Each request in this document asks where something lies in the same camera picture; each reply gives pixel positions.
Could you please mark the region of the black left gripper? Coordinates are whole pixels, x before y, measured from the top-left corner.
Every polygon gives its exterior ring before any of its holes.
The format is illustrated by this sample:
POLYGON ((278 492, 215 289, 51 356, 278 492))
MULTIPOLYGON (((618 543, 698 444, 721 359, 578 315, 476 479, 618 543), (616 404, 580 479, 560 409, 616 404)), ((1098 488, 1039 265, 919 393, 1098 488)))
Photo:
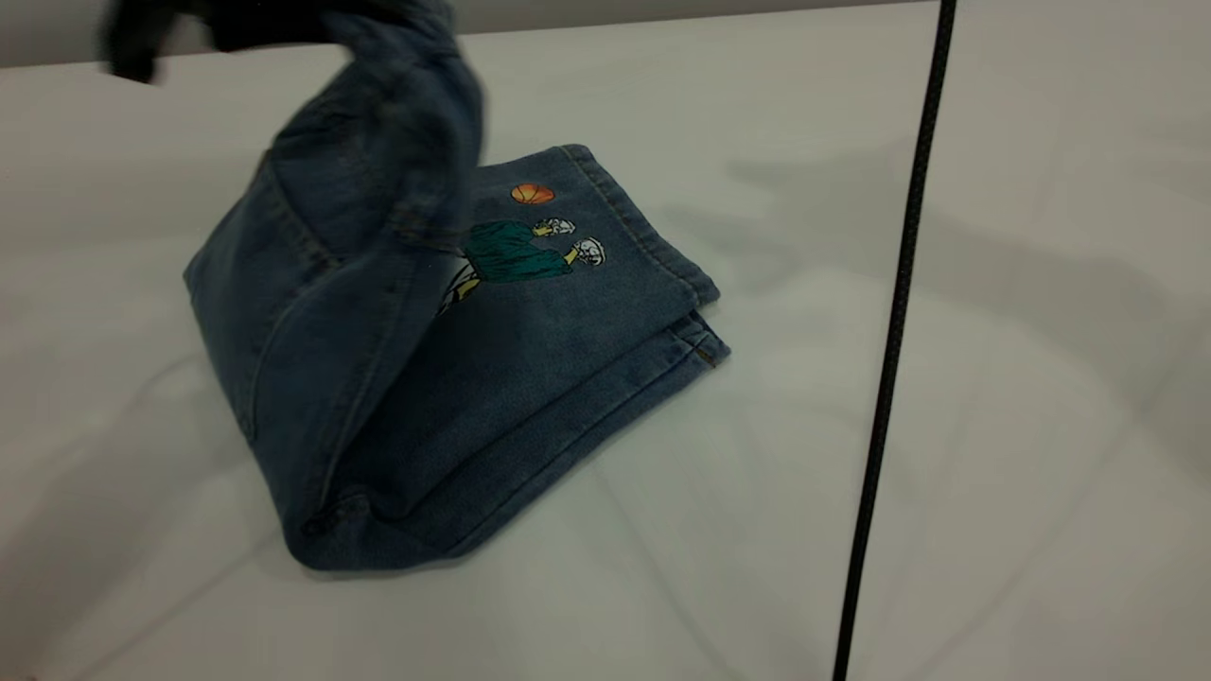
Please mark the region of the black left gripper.
MULTIPOLYGON (((184 13, 199 19, 219 52, 280 44, 331 44, 325 15, 365 15, 368 1, 186 1, 184 13)), ((109 74, 153 82, 156 62, 174 30, 179 1, 109 1, 99 36, 101 61, 109 74)))

